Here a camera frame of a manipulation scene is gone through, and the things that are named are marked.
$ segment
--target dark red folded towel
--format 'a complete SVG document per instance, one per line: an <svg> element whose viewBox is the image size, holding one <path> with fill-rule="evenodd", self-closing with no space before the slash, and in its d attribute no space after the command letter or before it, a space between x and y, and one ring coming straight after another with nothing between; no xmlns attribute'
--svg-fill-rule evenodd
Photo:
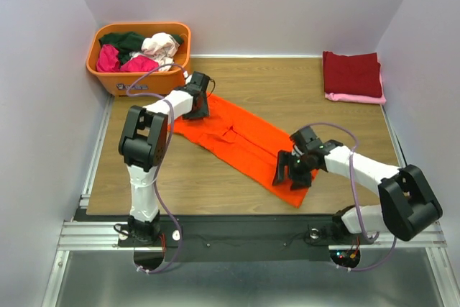
<svg viewBox="0 0 460 307"><path fill-rule="evenodd" d="M325 93L382 97L377 54L336 55L323 52Z"/></svg>

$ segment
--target orange plastic bin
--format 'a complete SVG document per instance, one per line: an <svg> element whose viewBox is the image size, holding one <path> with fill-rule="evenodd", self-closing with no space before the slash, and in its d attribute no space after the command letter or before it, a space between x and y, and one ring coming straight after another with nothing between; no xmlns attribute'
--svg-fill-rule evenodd
<svg viewBox="0 0 460 307"><path fill-rule="evenodd" d="M115 96L126 95L126 87L133 84L140 76L145 73L106 73L96 70L96 63L101 51L99 38L110 32L138 32L145 37L151 37L158 32L177 34L184 40L174 55L174 63L182 65L189 73L192 71L190 66L190 29L182 23L162 22L162 23L116 23L100 28L96 33L91 49L86 61L86 67L90 73L95 75L109 93ZM139 88L144 92L153 92L166 95L176 86L184 84L182 70L176 66L171 67L167 72L155 72L139 82Z"/></svg>

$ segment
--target wooden table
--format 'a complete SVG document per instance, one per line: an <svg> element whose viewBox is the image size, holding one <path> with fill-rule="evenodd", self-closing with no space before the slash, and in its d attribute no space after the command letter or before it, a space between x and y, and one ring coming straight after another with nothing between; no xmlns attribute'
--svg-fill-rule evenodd
<svg viewBox="0 0 460 307"><path fill-rule="evenodd" d="M324 98L321 59L194 59L193 67L216 80L216 95L289 134L310 122L334 122L358 136L359 153L397 164L380 106ZM129 176L118 143L129 107L152 102L114 100L87 214L129 213ZM351 147L351 139L336 129L320 126L315 131L323 141L337 139ZM158 179L174 214L319 214L353 204L348 179L320 172L303 205L294 208L180 135L174 135ZM361 205L378 203L365 188L359 186L358 192Z"/></svg>

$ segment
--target robotic arm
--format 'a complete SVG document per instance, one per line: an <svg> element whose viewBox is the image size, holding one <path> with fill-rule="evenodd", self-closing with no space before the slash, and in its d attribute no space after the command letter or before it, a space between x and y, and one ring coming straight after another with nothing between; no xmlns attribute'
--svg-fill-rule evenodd
<svg viewBox="0 0 460 307"><path fill-rule="evenodd" d="M154 182L167 148L167 126L171 119L200 119L209 115L206 89L210 78L194 72L185 86L176 88L164 99L145 107L130 108L119 143L119 153L127 165L132 207L127 230L141 242L153 242L160 233L160 212ZM147 136L141 134L150 128ZM322 169L350 178L351 150L340 142L323 143L310 127L294 133L292 152L279 151L273 184L287 175L291 188L311 186L311 172ZM354 179L380 197L380 205L361 207L369 232L389 230L409 241L442 216L442 208L419 168L385 165L365 156L353 156ZM355 207L339 212L350 234L362 232Z"/></svg>

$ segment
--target orange cloth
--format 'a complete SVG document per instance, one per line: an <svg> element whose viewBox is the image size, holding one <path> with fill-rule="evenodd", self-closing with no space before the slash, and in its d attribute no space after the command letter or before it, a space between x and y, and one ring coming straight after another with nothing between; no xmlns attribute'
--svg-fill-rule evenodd
<svg viewBox="0 0 460 307"><path fill-rule="evenodd" d="M216 95L208 97L208 105L209 117L198 120L179 118L174 123L174 132L205 147L298 208L307 188L291 191L292 182L289 179L278 186L272 186L278 151L291 151L293 148L289 134Z"/></svg>

